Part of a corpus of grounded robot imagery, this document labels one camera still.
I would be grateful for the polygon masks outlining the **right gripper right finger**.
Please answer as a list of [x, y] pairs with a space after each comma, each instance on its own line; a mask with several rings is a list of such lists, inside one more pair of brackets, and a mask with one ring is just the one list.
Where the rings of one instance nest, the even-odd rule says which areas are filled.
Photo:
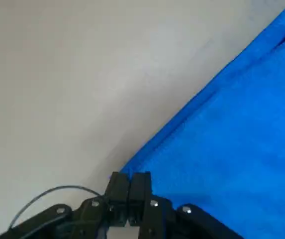
[[173, 208], [152, 193], [151, 174], [136, 173], [129, 190], [129, 224], [139, 239], [241, 239], [242, 236], [193, 204]]

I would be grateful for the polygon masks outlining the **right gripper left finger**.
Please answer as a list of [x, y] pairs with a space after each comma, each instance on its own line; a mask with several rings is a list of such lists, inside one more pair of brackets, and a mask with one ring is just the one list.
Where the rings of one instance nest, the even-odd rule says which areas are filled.
[[129, 191], [127, 174], [113, 172], [104, 194], [89, 188], [94, 197], [84, 200], [73, 210], [66, 204], [55, 204], [30, 219], [16, 225], [24, 206], [12, 220], [0, 239], [105, 239], [110, 227], [126, 224]]

